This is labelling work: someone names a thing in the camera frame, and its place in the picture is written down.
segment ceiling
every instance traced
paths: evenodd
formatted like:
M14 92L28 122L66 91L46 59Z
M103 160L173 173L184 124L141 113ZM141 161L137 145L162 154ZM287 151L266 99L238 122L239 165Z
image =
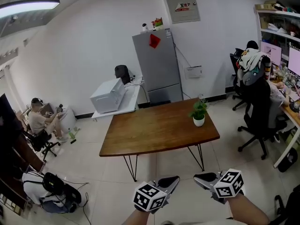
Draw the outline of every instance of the ceiling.
M12 1L18 1L18 0L0 0L0 4L4 4ZM0 55L5 54L7 51L17 48L18 46L22 46L23 40L27 38L30 41L30 39L40 29L39 27L36 26L47 24L50 21L50 19L55 17L62 10L66 9L76 1L78 0L60 0L60 4L51 12L32 11L25 14L18 14L17 15L18 19L13 24L8 24L7 26L5 26L5 24L8 21L8 18L0 19L0 33L4 28L4 31L2 33L2 38L0 38Z

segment trash bin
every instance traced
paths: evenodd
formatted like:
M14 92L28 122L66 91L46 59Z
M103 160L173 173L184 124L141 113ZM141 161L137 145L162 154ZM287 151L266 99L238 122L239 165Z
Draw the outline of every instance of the trash bin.
M298 159L298 153L295 148L292 148L286 157L278 165L278 170L284 173L288 170Z

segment bottle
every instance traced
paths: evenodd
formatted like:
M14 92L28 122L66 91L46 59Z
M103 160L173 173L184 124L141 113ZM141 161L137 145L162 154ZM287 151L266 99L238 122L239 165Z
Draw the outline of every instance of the bottle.
M75 139L75 136L74 136L74 134L70 131L70 129L69 129L69 136L70 136L72 139Z

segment table top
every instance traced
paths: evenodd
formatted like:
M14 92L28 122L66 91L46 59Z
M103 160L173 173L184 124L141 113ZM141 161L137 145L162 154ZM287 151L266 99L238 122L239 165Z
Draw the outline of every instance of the table top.
M170 103L113 117L101 157L174 150L220 138L208 113L202 127L188 117L198 99Z
M297 128L300 128L300 119L298 118L298 113L293 112L289 106L281 106L282 110L285 112L285 114L293 121L293 123L297 126Z
M136 81L133 82L133 86L125 87L126 92L124 94L124 97L120 103L118 110L113 112L105 112L105 113L98 113L97 111L95 111L92 118L100 118L100 117L105 117L110 115L134 112L137 96L140 91L140 86L137 84L140 84L141 81L142 81L142 77L137 78Z

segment fiducial marker cube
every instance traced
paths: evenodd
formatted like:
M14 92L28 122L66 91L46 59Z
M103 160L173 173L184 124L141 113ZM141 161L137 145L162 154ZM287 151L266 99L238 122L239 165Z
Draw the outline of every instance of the fiducial marker cube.
M214 185L218 198L235 197L243 187L244 181L239 170L229 169Z
M167 196L167 193L157 189L147 182L143 182L135 189L133 203L148 212L161 208L164 205Z

